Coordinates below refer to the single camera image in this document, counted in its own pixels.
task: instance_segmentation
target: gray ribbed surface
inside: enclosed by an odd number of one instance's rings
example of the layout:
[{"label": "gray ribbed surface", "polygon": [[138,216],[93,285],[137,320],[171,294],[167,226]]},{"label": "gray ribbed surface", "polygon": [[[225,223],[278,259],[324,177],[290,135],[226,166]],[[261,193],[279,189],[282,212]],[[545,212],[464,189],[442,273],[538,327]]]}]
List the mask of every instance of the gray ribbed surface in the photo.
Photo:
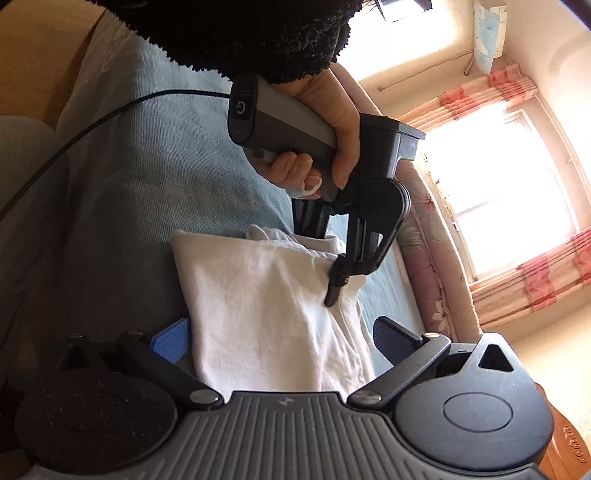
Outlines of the gray ribbed surface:
[{"label": "gray ribbed surface", "polygon": [[[26,480],[72,480],[35,467]],[[336,394],[236,393],[214,412],[191,413],[151,459],[95,480],[452,480],[395,440],[385,419],[343,406]],[[541,480],[533,469],[506,480]]]}]

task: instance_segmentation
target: white towel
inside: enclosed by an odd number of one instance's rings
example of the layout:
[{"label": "white towel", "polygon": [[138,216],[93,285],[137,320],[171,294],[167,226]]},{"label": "white towel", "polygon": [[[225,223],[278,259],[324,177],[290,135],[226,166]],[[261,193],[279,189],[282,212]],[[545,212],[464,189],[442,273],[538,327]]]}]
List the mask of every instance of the white towel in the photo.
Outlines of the white towel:
[{"label": "white towel", "polygon": [[371,337],[351,277],[324,306],[344,244],[251,226],[247,239],[175,231],[174,260],[193,329],[199,379],[232,391],[337,391],[375,378]]}]

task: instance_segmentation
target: sunlight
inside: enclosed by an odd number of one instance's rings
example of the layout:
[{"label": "sunlight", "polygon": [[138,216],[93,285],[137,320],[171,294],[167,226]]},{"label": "sunlight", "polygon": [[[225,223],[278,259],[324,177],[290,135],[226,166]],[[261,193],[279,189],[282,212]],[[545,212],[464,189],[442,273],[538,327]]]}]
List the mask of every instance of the sunlight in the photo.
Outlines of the sunlight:
[{"label": "sunlight", "polygon": [[476,274],[534,258],[575,233],[554,161],[519,115],[497,108],[429,133],[428,167],[447,197]]},{"label": "sunlight", "polygon": [[364,8],[349,23],[351,36],[339,63],[356,80],[361,80],[445,50],[459,36],[459,26],[448,7],[447,3],[434,0],[432,10],[395,23],[386,22],[375,7]]}]

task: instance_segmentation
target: pink floral fabric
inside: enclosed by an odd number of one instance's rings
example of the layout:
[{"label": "pink floral fabric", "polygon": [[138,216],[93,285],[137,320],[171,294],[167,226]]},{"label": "pink floral fabric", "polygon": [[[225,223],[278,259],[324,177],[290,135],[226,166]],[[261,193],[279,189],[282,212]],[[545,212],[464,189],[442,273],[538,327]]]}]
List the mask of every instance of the pink floral fabric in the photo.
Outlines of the pink floral fabric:
[{"label": "pink floral fabric", "polygon": [[472,80],[411,110],[400,121],[424,132],[489,105],[504,104],[505,108],[532,98],[538,89],[535,83],[521,74],[519,65],[492,72]]},{"label": "pink floral fabric", "polygon": [[471,286],[480,323],[501,325],[591,285],[591,227],[516,268]]}]

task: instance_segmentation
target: logo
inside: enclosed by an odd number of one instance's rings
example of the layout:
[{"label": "logo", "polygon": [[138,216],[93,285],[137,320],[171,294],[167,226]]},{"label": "logo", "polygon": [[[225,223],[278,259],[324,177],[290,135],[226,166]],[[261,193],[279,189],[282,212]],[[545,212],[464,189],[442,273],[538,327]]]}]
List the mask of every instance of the logo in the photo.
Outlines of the logo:
[{"label": "logo", "polygon": [[293,398],[286,397],[282,398],[278,403],[283,407],[289,407],[290,405],[293,405],[295,402],[296,401]]}]

